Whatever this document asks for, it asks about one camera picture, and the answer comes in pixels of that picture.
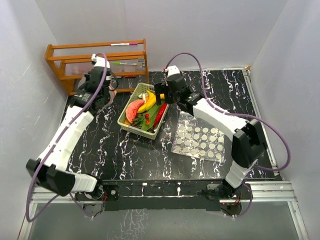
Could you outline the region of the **yellow toy banana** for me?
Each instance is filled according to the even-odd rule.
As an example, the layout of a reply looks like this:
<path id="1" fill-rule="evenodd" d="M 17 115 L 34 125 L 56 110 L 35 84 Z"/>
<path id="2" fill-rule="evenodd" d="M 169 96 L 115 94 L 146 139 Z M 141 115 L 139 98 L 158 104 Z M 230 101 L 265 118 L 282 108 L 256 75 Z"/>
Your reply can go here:
<path id="1" fill-rule="evenodd" d="M 152 96 L 152 97 L 150 97 L 150 98 L 148 99 L 148 101 L 147 101 L 144 105 L 142 105 L 142 106 L 138 109 L 137 113 L 138 113 L 138 114 L 144 113 L 144 112 L 150 110 L 155 104 L 156 104 L 156 97 L 155 97 L 155 96 Z"/>
<path id="2" fill-rule="evenodd" d="M 156 95 L 155 95 L 154 92 L 148 90 L 147 93 L 148 93 L 149 99 L 156 98 Z M 161 100 L 165 99 L 165 94 L 164 93 L 160 94 L 160 99 Z"/>

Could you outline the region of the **cherry tomato sprig toy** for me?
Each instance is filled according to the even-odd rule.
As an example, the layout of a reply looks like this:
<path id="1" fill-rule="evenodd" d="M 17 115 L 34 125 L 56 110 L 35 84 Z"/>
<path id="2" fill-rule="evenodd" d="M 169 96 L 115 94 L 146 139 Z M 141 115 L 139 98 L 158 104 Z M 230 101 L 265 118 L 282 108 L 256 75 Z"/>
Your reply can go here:
<path id="1" fill-rule="evenodd" d="M 150 114 L 149 113 L 145 113 L 145 114 L 138 114 L 136 116 L 136 118 L 133 119 L 133 123 L 132 126 L 139 126 L 141 127 L 143 124 L 145 124 L 147 122 L 147 124 L 150 123 Z"/>

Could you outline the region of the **red watermelon slice toy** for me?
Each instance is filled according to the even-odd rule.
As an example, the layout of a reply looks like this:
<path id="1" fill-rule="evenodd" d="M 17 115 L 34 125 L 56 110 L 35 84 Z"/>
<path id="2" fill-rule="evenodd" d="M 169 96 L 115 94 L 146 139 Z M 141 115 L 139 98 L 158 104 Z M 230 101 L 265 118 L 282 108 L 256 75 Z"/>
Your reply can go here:
<path id="1" fill-rule="evenodd" d="M 138 99 L 133 102 L 131 102 L 126 110 L 125 110 L 125 116 L 126 119 L 132 124 L 133 120 L 136 118 L 137 112 L 141 106 L 145 104 L 145 101 L 143 99 Z"/>

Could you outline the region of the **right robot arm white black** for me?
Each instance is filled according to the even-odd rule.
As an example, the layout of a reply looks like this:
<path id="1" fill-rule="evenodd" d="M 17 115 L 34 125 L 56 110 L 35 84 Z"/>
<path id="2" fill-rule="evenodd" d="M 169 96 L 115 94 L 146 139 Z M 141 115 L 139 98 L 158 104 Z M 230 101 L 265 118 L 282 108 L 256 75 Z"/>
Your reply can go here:
<path id="1" fill-rule="evenodd" d="M 229 138 L 232 158 L 229 172 L 218 187 L 205 193 L 230 199 L 239 195 L 245 177 L 268 148 L 262 124 L 221 110 L 202 93 L 192 91 L 180 73 L 156 83 L 154 90 L 157 104 L 164 95 L 165 103 L 177 104 L 182 111 L 206 121 Z"/>

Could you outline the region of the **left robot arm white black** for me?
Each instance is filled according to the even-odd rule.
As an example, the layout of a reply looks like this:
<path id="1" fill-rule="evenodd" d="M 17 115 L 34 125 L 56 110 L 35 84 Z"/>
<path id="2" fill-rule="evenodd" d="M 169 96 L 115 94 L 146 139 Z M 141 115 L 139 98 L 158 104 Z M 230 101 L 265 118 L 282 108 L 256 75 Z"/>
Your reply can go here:
<path id="1" fill-rule="evenodd" d="M 95 66 L 85 74 L 85 82 L 69 100 L 65 116 L 53 139 L 37 159 L 29 159 L 26 169 L 31 184 L 45 188 L 59 196 L 86 193 L 93 200 L 103 195 L 102 181 L 89 173 L 67 170 L 69 159 L 80 137 L 96 114 L 115 96 L 110 85 L 113 72 Z"/>

